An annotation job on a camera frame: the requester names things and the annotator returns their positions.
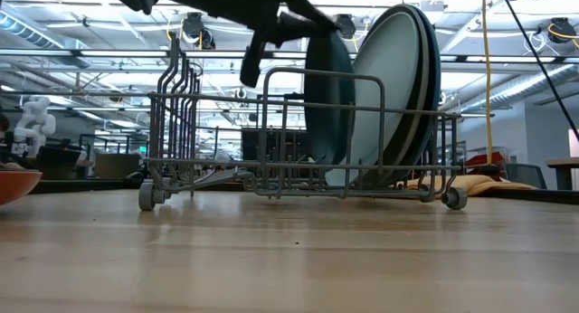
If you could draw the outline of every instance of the wooden surface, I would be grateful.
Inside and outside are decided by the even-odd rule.
[[[546,165],[551,168],[558,166],[568,166],[570,168],[579,168],[579,157],[569,157],[562,159],[553,159],[546,162]]]
[[[579,206],[137,191],[0,207],[0,311],[577,312]]]

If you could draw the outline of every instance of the orange bowl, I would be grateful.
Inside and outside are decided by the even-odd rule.
[[[43,173],[35,170],[0,169],[0,205],[30,193],[42,176]]]

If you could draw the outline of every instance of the chair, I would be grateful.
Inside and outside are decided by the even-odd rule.
[[[527,164],[504,164],[503,166],[507,180],[546,189],[541,167]]]

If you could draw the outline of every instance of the wire dish rack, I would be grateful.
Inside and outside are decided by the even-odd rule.
[[[172,194],[190,192],[193,197],[195,190],[211,185],[219,185],[237,181],[242,183],[246,191],[269,198],[282,196],[333,196],[373,197],[373,198],[412,198],[429,203],[436,199],[438,194],[441,200],[451,209],[460,210],[467,203],[467,195],[460,188],[452,187],[455,176],[460,172],[457,151],[457,120],[460,115],[447,114],[439,111],[389,109],[385,106],[385,87],[381,80],[372,76],[363,76],[348,73],[329,71],[312,71],[291,67],[275,67],[270,69],[264,77],[263,96],[261,99],[239,99],[204,95],[200,90],[200,74],[184,53],[178,48],[178,40],[173,38],[171,60],[169,67],[162,74],[157,84],[157,92],[150,93],[150,136],[148,158],[145,159],[152,180],[147,180],[140,187],[138,205],[143,211],[151,211],[156,204],[163,204]],[[179,71],[181,58],[181,78],[171,90],[167,90],[169,82]],[[315,74],[341,79],[373,81],[380,88],[381,104],[378,108],[361,107],[357,105],[333,105],[308,103],[299,101],[271,100],[268,93],[271,76],[278,72],[299,74]],[[196,154],[195,136],[200,129],[196,123],[197,105],[200,100],[213,100],[220,103],[257,104],[258,113],[268,113],[269,106],[282,106],[282,125],[277,128],[268,128],[268,115],[261,115],[259,129],[259,145],[257,160],[229,160],[218,156],[201,158]],[[292,133],[287,127],[288,108],[311,107],[318,109],[342,109],[349,113],[346,162],[343,165],[328,165],[311,163],[304,156],[298,157],[290,147],[286,147],[286,136]],[[431,116],[438,124],[434,129],[428,147],[422,155],[421,164],[413,166],[386,166],[383,165],[383,154],[373,165],[362,165],[351,162],[352,127],[354,113],[358,111],[379,112],[380,121],[384,121],[385,113],[411,114]],[[447,132],[451,134],[450,147],[451,162],[447,164],[447,157],[442,156],[439,162],[438,132],[441,132],[441,146],[447,146]],[[280,137],[274,147],[267,145],[267,134],[275,132]],[[384,149],[384,124],[380,125],[379,148]],[[214,170],[207,175],[201,175],[200,166],[227,167],[223,171]],[[330,186],[325,183],[324,173],[330,169],[344,169],[346,178],[341,186]],[[418,188],[407,190],[408,176],[394,185],[373,185],[368,187],[363,183],[348,183],[350,173],[356,170],[358,176],[363,176],[370,170],[381,173],[385,170],[413,172],[419,178]],[[439,177],[439,188],[436,189],[435,180]]]

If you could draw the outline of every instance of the white robot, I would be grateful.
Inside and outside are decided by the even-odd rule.
[[[50,104],[50,99],[39,96],[32,96],[30,101],[24,103],[24,114],[14,129],[13,154],[28,152],[30,157],[38,155],[38,149],[46,144],[46,136],[52,135],[56,130],[56,119],[48,114],[46,109]],[[26,128],[31,122],[35,123],[32,128]],[[26,145],[27,138],[33,140],[30,147]]]

